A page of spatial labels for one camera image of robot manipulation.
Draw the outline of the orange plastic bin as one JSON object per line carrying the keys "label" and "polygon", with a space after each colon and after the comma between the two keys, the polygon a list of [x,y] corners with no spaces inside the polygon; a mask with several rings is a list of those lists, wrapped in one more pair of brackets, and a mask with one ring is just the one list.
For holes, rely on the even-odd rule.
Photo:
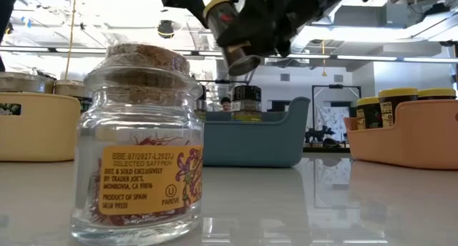
{"label": "orange plastic bin", "polygon": [[402,102],[394,126],[358,129],[344,123],[354,159],[418,169],[458,170],[458,100]]}

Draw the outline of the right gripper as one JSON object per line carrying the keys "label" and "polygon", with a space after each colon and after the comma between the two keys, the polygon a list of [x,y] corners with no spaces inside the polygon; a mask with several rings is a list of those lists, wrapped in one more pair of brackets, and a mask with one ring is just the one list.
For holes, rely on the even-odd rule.
{"label": "right gripper", "polygon": [[296,33],[303,24],[322,18],[342,0],[245,0],[239,15],[217,38],[219,46],[250,42],[254,54],[275,51],[276,36]]}

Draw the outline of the yellow plastic bin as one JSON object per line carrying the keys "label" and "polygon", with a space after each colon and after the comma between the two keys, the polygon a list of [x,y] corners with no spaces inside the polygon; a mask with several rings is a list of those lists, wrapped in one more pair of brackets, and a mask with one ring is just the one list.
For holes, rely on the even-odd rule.
{"label": "yellow plastic bin", "polygon": [[0,92],[0,162],[62,162],[74,159],[78,99]]}

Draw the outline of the tan-lid glass spice jar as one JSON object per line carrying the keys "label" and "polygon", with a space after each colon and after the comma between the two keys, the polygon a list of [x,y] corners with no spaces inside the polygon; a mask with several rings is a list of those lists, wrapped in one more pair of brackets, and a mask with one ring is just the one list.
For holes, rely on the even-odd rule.
{"label": "tan-lid glass spice jar", "polygon": [[[33,92],[52,94],[54,80],[35,74],[0,72],[0,92]],[[20,115],[21,105],[0,102],[0,115]]]}
{"label": "tan-lid glass spice jar", "polygon": [[83,82],[74,80],[57,80],[54,83],[54,94],[74,97],[79,100],[80,113],[86,112],[92,105],[91,92]]}

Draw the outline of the yellow-lid brown spice can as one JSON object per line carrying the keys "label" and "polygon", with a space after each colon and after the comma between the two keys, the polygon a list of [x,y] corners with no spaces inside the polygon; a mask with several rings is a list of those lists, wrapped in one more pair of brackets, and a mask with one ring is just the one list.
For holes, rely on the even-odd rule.
{"label": "yellow-lid brown spice can", "polygon": [[396,108],[402,102],[416,101],[418,90],[402,87],[381,90],[378,94],[383,128],[392,127],[396,121]]}
{"label": "yellow-lid brown spice can", "polygon": [[360,98],[356,107],[358,130],[382,128],[381,107],[378,97]]}
{"label": "yellow-lid brown spice can", "polygon": [[418,91],[418,100],[456,99],[453,88],[430,88]]}
{"label": "yellow-lid brown spice can", "polygon": [[[230,0],[212,0],[203,11],[204,20],[215,39],[228,28],[237,16],[238,12]],[[219,45],[219,47],[230,76],[236,77],[247,74],[260,64],[260,57],[253,53],[249,41],[232,46]]]}

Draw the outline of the cork-stoppered glass saffron jar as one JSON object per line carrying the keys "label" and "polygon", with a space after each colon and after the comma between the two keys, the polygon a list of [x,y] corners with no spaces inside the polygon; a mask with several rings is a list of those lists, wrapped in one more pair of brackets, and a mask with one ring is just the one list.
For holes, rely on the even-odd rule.
{"label": "cork-stoppered glass saffron jar", "polygon": [[84,78],[92,105],[77,127],[71,234],[94,246],[147,246],[200,221],[201,85],[187,59],[119,43]]}

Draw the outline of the dark blue plastic bin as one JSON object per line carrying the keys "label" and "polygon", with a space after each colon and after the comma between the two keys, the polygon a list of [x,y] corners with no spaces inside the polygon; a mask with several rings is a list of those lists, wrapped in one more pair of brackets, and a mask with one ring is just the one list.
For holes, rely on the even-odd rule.
{"label": "dark blue plastic bin", "polygon": [[260,122],[207,112],[203,164],[220,167],[292,167],[301,161],[311,100],[296,97],[286,112],[264,112]]}

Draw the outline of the yellow hanging pendant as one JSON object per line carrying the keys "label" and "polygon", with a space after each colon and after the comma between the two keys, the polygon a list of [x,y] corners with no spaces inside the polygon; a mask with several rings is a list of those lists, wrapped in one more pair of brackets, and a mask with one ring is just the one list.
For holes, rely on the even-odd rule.
{"label": "yellow hanging pendant", "polygon": [[[321,42],[321,53],[322,53],[324,56],[326,56],[326,55],[325,55],[325,54],[326,54],[326,49],[325,49],[326,46],[325,46],[325,45],[326,45],[326,40],[324,39],[324,40],[322,40],[322,42]],[[326,59],[325,59],[325,58],[323,58],[323,72],[322,72],[322,76],[323,76],[323,77],[327,77],[327,73],[326,73]]]}

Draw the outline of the white patterned cloth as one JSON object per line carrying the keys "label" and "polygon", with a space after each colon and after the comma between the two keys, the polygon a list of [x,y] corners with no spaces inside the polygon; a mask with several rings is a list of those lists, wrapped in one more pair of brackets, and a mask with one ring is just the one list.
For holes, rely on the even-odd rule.
{"label": "white patterned cloth", "polygon": [[318,130],[331,131],[333,134],[325,134],[325,138],[332,138],[342,142],[345,140],[346,127],[344,117],[349,117],[348,107],[316,107],[315,126]]}

